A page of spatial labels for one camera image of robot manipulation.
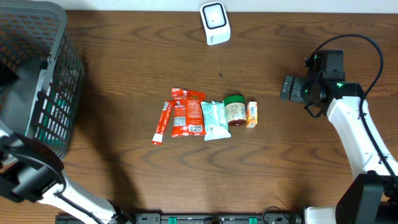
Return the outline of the small orange carton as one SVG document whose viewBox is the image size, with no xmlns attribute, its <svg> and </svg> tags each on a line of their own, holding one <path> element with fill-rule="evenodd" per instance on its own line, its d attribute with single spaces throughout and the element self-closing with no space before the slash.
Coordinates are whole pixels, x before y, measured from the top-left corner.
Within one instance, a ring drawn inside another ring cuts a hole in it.
<svg viewBox="0 0 398 224">
<path fill-rule="evenodd" d="M 250 101 L 246 107 L 246 127 L 255 128 L 258 124 L 257 102 Z"/>
</svg>

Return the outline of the green lid jar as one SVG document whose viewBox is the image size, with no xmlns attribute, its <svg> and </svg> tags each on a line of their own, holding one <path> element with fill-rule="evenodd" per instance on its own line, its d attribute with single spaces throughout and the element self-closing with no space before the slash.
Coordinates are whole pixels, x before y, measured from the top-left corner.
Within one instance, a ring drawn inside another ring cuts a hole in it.
<svg viewBox="0 0 398 224">
<path fill-rule="evenodd" d="M 224 112 L 229 126 L 240 126 L 247 122 L 246 106 L 242 95 L 231 95 L 224 99 Z"/>
</svg>

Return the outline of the light green snack packet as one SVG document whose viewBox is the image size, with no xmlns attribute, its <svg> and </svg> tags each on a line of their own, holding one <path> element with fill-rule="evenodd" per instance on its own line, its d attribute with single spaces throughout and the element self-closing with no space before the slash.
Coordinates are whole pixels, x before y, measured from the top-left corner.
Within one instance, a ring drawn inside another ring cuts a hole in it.
<svg viewBox="0 0 398 224">
<path fill-rule="evenodd" d="M 226 122 L 224 102 L 212 101 L 211 103 L 202 101 L 201 109 L 203 112 L 205 125 L 205 141 L 230 138 L 229 126 Z"/>
</svg>

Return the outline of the red snack bag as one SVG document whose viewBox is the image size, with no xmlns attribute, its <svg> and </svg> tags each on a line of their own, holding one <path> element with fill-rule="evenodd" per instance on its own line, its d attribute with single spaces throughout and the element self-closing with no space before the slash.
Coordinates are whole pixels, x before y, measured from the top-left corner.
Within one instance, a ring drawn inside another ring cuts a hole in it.
<svg viewBox="0 0 398 224">
<path fill-rule="evenodd" d="M 201 103 L 205 100 L 202 91 L 173 88 L 174 122 L 172 137 L 204 136 L 206 134 Z"/>
</svg>

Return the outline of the red white packet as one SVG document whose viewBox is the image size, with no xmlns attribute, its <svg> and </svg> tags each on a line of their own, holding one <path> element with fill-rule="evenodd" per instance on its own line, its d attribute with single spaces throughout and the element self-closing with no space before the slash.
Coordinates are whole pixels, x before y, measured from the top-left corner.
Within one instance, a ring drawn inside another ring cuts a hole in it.
<svg viewBox="0 0 398 224">
<path fill-rule="evenodd" d="M 167 125 L 169 123 L 173 108 L 174 108 L 174 101 L 170 100 L 165 101 L 157 128 L 154 133 L 154 137 L 152 138 L 153 145 L 162 145 L 163 136 L 167 129 Z"/>
</svg>

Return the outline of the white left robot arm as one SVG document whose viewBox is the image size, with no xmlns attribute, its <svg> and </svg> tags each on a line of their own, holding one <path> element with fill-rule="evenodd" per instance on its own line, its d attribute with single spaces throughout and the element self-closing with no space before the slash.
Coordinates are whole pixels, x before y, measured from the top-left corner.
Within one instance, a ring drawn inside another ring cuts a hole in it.
<svg viewBox="0 0 398 224">
<path fill-rule="evenodd" d="M 46 144 L 25 137 L 7 126 L 24 122 L 26 105 L 12 101 L 10 118 L 1 119 L 1 196 L 13 202 L 28 200 L 62 209 L 83 223 L 135 223 L 109 200 L 99 198 L 70 180 L 61 160 Z"/>
</svg>

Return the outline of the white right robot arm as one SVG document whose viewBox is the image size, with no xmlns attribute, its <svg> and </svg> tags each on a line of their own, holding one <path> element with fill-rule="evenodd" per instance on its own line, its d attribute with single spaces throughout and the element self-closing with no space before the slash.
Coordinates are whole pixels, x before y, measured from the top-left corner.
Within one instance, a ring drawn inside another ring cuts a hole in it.
<svg viewBox="0 0 398 224">
<path fill-rule="evenodd" d="M 281 100 L 320 107 L 336 129 L 349 159 L 354 181 L 335 206 L 307 207 L 293 223 L 397 223 L 397 161 L 381 139 L 361 101 L 359 84 L 343 72 L 319 77 L 285 77 Z"/>
</svg>

